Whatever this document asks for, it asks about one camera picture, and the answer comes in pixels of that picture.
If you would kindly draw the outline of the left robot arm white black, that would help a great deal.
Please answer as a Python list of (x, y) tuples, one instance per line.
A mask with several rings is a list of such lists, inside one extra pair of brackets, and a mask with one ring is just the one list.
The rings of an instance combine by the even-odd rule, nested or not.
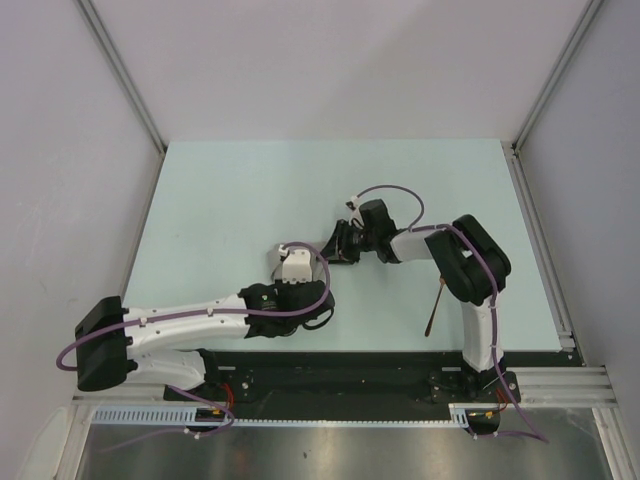
[(323, 327), (320, 318), (334, 310), (321, 280), (256, 283), (219, 300), (160, 309), (125, 308), (120, 297), (106, 297), (75, 328), (77, 387), (163, 384), (207, 400), (221, 387), (207, 340), (287, 337)]

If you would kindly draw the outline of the grey cloth napkin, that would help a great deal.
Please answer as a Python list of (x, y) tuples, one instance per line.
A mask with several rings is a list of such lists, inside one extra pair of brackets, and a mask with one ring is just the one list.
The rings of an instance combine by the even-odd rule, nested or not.
[(286, 284), (303, 284), (327, 280), (325, 269), (318, 257), (308, 246), (284, 248), (274, 245), (267, 252), (270, 279)]

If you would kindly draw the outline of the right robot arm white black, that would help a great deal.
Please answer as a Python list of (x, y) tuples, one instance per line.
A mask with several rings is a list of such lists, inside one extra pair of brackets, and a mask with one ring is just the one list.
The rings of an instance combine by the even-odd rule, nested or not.
[(381, 199), (351, 201), (350, 220), (339, 220), (321, 254), (333, 264), (355, 264), (373, 252), (385, 264), (432, 260), (441, 282), (460, 302), (464, 345), (461, 388), (473, 401), (493, 394), (503, 373), (498, 299), (512, 267), (478, 220), (466, 214), (450, 225), (401, 229)]

